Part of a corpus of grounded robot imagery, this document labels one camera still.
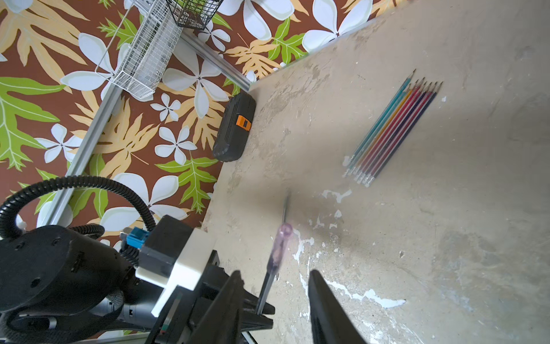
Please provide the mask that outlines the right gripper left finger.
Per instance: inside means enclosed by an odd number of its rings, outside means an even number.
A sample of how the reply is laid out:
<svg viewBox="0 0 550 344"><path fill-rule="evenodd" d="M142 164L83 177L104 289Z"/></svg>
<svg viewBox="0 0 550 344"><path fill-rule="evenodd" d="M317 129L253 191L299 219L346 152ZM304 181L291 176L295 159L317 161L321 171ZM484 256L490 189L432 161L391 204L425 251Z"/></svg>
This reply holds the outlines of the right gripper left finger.
<svg viewBox="0 0 550 344"><path fill-rule="evenodd" d="M240 343L243 296L243 280L237 270L224 284L186 343Z"/></svg>

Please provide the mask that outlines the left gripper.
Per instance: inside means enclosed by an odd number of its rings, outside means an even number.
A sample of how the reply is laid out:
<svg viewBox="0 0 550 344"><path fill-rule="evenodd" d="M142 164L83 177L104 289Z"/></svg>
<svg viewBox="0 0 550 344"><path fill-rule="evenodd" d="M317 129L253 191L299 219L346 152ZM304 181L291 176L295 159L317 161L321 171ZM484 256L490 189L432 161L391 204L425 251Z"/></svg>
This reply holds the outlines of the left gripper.
<svg viewBox="0 0 550 344"><path fill-rule="evenodd" d="M197 288L194 291L182 287L175 289L150 330L146 343L186 343L231 276L219 263L218 252L213 250ZM240 343L245 343L252 331L273 328L274 321L270 316L275 314L275 308L268 305L264 314L257 315L257 302L257 297L244 290Z"/></svg>

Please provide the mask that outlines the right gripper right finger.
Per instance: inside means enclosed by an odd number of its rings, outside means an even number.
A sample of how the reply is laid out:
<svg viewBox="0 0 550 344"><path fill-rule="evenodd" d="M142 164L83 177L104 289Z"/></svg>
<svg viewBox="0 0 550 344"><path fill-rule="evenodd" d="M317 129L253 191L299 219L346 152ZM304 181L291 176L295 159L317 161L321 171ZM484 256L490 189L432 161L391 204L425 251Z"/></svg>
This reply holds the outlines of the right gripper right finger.
<svg viewBox="0 0 550 344"><path fill-rule="evenodd" d="M316 269L309 273L308 297L313 343L367 343Z"/></svg>

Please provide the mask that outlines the grey pencil pink cap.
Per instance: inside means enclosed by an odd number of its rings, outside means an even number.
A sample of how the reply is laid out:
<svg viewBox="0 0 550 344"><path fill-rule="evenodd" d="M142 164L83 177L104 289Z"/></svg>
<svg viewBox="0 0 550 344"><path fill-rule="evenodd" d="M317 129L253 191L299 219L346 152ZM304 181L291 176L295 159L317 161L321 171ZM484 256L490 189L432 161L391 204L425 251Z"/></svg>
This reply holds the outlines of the grey pencil pink cap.
<svg viewBox="0 0 550 344"><path fill-rule="evenodd" d="M287 216L287 212L288 212L288 209L289 209L289 201L290 201L290 192L288 191L287 194L286 194L285 200L284 200L284 205L283 205L282 224L283 223L288 223L287 220L286 220L286 216ZM258 304L257 304L256 309L255 309L255 313L257 315L261 315L263 313L263 309L264 309L264 306L266 304L266 301L267 301L267 298L268 298L268 295L269 295L269 291L272 288L272 284L273 284L274 279L275 279L276 276L277 275L270 275L266 271L266 275L265 275L265 278L264 278L262 289L261 289L261 292L259 294L259 301L258 301Z"/></svg>

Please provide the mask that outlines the teal green pencil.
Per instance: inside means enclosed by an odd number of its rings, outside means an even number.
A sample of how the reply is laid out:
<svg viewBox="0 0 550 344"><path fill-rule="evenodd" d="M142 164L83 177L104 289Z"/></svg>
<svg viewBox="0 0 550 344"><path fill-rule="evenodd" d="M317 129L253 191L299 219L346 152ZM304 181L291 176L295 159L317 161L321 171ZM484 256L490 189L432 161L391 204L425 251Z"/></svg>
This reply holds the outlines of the teal green pencil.
<svg viewBox="0 0 550 344"><path fill-rule="evenodd" d="M411 89L411 86L410 86L410 83L408 85L408 87L406 87L406 89L402 92L402 94L398 97L398 99L394 102L394 104L391 106L391 108L389 109L389 111L387 112L387 114L384 116L383 118L383 121L381 124L379 124L378 128L376 129L376 131L374 132L374 134L371 136L371 138L368 140L366 146L361 150L360 154L359 154L359 157L355 159L355 162L352 164L352 169L351 169L351 172L349 172L349 175L352 174L352 170L354 169L355 165L357 164L357 162L359 161L359 158L365 153L365 151L367 150L367 148L370 146L370 144L375 140L375 137L382 132L382 128L385 124L388 123L389 121L389 118L390 116L395 112L395 109L399 106L399 104L402 102L402 99L408 94L408 92L410 91Z"/></svg>

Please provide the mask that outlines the pink transparent pencil cap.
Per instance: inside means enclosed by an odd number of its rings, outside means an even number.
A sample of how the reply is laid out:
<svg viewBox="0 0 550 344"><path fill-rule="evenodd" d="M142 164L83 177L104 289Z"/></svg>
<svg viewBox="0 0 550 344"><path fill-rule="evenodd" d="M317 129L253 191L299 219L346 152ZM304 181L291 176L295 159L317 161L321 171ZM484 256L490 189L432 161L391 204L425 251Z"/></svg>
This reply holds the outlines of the pink transparent pencil cap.
<svg viewBox="0 0 550 344"><path fill-rule="evenodd" d="M266 267L266 271L270 275L277 275L279 273L289 240L292 238L293 234L293 227L288 223L283 223L277 230Z"/></svg>

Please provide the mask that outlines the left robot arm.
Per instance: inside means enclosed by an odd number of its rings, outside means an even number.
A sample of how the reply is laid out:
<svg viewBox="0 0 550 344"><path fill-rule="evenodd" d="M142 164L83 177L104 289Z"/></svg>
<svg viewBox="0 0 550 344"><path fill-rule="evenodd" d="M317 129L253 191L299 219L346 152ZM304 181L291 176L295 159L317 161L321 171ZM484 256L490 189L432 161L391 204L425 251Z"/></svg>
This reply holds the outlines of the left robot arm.
<svg viewBox="0 0 550 344"><path fill-rule="evenodd" d="M127 199L145 223L120 249L105 228L48 225L25 232L30 202L63 189L103 189ZM273 326L275 309L219 265L213 239L166 215L156 221L131 188L98 176L27 186L1 205L1 336L6 343L76 343L103 331L148 334L148 343L245 343Z"/></svg>

